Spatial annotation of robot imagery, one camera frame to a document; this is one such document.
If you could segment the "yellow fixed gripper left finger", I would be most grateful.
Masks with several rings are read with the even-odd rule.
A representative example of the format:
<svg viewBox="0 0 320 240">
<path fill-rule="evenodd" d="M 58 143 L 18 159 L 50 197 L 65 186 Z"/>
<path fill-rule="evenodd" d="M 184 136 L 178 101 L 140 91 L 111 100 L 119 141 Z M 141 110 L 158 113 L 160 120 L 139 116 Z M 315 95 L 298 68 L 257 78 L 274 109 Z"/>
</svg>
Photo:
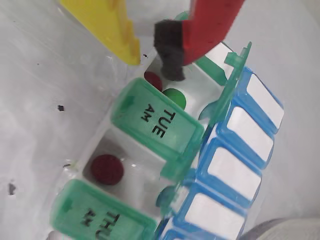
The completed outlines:
<svg viewBox="0 0 320 240">
<path fill-rule="evenodd" d="M 61 0 L 59 3 L 120 60 L 128 65 L 140 64 L 140 41 L 124 0 Z"/>
</svg>

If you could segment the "gripper red moving right finger with foam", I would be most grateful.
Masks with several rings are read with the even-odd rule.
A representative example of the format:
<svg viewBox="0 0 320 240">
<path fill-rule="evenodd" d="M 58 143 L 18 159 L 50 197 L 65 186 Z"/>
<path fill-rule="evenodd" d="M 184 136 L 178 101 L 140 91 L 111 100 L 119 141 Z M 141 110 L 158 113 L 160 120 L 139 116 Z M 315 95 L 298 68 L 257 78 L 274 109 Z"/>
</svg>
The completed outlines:
<svg viewBox="0 0 320 240">
<path fill-rule="evenodd" d="M 162 75 L 170 81 L 184 80 L 183 67 L 226 38 L 243 4 L 242 0 L 193 0 L 188 19 L 157 22 L 153 45 L 162 61 Z"/>
</svg>

